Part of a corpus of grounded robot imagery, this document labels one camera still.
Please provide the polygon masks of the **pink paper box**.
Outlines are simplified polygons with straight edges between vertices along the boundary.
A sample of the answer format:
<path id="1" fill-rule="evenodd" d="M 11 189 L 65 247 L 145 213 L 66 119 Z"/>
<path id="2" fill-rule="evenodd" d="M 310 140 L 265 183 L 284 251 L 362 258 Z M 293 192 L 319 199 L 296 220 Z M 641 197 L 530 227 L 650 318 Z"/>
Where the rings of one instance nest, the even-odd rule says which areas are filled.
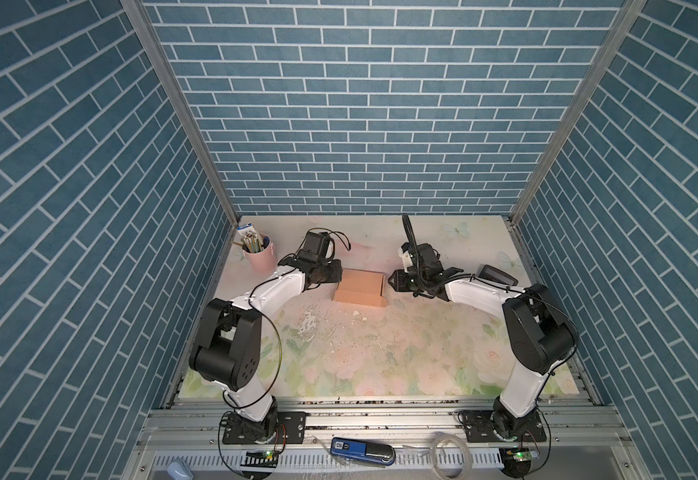
<path id="1" fill-rule="evenodd" d="M 345 269 L 334 293 L 333 300 L 368 307 L 388 305 L 383 295 L 384 274 L 364 270 Z"/>

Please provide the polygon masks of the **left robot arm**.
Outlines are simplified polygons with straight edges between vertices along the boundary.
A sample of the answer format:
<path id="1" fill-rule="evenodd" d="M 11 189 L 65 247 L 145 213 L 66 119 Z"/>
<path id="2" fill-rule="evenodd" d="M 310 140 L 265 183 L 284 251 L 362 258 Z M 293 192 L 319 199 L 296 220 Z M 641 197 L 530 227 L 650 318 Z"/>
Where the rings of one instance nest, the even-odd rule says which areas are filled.
<path id="1" fill-rule="evenodd" d="M 308 230 L 298 249 L 285 255 L 273 273 L 232 299 L 212 299 L 202 310 L 189 367 L 222 389 L 224 402 L 238 419 L 270 428 L 277 416 L 275 397 L 257 377 L 262 324 L 289 300 L 324 284 L 341 281 L 336 243 L 352 248 L 348 236 L 327 228 Z"/>

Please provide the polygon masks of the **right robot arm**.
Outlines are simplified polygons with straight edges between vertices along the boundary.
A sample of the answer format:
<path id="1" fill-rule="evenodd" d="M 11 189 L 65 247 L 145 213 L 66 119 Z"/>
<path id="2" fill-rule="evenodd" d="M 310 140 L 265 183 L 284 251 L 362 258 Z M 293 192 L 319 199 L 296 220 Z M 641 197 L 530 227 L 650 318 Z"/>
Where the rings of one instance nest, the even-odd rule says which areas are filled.
<path id="1" fill-rule="evenodd" d="M 394 291 L 464 304 L 504 321 L 514 364 L 492 419 L 506 425 L 528 419 L 548 378 L 569 360 L 580 339 L 552 292 L 539 283 L 521 289 L 515 277 L 488 264 L 476 274 L 445 268 L 428 243 L 407 241 L 399 256 L 403 267 L 388 280 Z"/>

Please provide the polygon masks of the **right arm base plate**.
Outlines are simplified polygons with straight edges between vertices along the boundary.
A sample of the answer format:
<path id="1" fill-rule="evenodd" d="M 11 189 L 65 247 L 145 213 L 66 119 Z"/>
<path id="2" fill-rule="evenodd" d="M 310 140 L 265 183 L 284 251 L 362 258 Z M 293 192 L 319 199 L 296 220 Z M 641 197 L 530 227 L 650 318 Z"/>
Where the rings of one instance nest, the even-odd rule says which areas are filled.
<path id="1" fill-rule="evenodd" d="M 470 443 L 541 442 L 548 439 L 547 428 L 538 409 L 519 418 L 504 410 L 461 410 L 455 414 L 455 418 Z"/>

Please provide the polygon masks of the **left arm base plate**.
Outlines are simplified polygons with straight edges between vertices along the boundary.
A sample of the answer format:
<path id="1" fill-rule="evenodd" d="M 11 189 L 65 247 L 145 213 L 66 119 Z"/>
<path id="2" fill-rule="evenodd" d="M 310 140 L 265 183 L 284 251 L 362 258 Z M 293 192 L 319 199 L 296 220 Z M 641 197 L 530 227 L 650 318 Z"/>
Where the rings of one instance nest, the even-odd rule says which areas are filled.
<path id="1" fill-rule="evenodd" d="M 269 443 L 278 437 L 285 446 L 302 444 L 307 414 L 303 411 L 279 411 L 267 414 L 256 422 L 231 412 L 221 425 L 221 442 L 225 445 L 254 445 Z"/>

